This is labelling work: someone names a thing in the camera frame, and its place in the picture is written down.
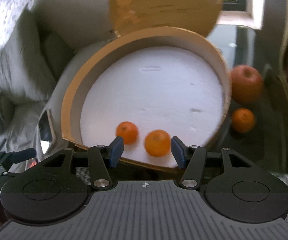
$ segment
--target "apple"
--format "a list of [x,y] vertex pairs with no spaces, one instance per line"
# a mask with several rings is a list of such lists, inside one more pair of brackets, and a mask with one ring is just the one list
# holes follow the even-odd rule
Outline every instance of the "apple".
[[238,65],[231,71],[232,98],[239,104],[257,100],[263,90],[263,78],[253,67]]

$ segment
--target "round black disc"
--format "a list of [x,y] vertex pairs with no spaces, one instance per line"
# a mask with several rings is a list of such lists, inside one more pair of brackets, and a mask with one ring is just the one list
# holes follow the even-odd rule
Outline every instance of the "round black disc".
[[88,191],[69,172],[72,154],[58,152],[8,181],[0,191],[7,214],[26,223],[50,223],[76,212]]
[[206,186],[206,201],[216,212],[240,222],[265,223],[285,218],[288,213],[288,186],[261,170],[225,170]]
[[86,201],[85,184],[72,174],[62,177],[48,174],[47,178],[38,179],[26,176],[10,180],[0,193],[5,211],[15,219],[52,222],[67,217]]

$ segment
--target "sofa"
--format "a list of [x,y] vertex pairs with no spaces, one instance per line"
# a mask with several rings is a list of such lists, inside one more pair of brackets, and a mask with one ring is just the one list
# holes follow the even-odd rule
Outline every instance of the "sofa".
[[[76,52],[55,32],[40,29],[25,8],[6,45],[0,50],[0,151],[36,149],[41,161],[67,147],[61,137],[60,111],[66,89],[78,69],[106,42]],[[48,112],[48,122],[40,122]],[[43,131],[52,127],[53,139],[42,149]],[[22,172],[34,160],[14,164]]]

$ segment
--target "orange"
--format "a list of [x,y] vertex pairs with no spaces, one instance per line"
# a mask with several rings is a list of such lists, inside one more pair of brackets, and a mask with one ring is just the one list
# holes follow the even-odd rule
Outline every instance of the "orange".
[[165,156],[171,148],[171,137],[163,130],[154,130],[146,136],[144,146],[151,156]]
[[240,108],[233,112],[231,127],[239,133],[246,133],[252,130],[255,125],[254,114],[246,109]]
[[115,134],[123,138],[124,144],[132,144],[139,136],[139,129],[132,122],[121,122],[116,128]]

